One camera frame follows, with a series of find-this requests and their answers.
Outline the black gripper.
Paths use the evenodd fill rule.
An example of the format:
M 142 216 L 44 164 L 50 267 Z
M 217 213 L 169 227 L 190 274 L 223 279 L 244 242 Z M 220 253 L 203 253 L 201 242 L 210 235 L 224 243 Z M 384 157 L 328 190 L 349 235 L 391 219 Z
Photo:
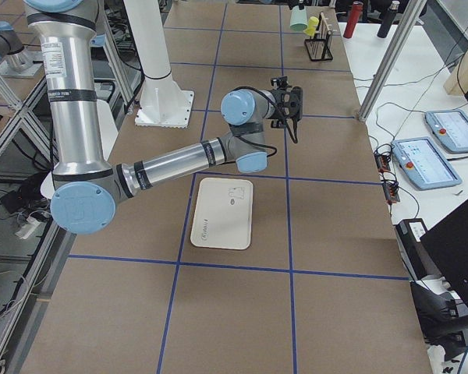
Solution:
M 271 116 L 271 127 L 284 128 L 287 120 L 290 119 L 292 126 L 296 128 L 298 121 L 302 118 L 303 89 L 300 86 L 287 86 L 286 88 L 271 90 L 271 94 L 282 113 L 280 115 L 277 111 L 274 111 Z

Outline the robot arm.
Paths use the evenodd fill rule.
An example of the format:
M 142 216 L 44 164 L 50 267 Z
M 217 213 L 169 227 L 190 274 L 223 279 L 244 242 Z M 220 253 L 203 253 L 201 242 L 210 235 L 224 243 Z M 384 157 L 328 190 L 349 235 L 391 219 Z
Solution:
M 138 192 L 221 164 L 242 173 L 263 171 L 276 153 L 264 139 L 264 120 L 297 133 L 303 91 L 285 77 L 270 90 L 240 86 L 227 93 L 221 113 L 229 131 L 148 161 L 109 164 L 104 157 L 90 45 L 102 17 L 99 1 L 28 1 L 28 26 L 41 42 L 58 163 L 50 211 L 54 221 L 75 234 L 106 228 L 116 207 Z

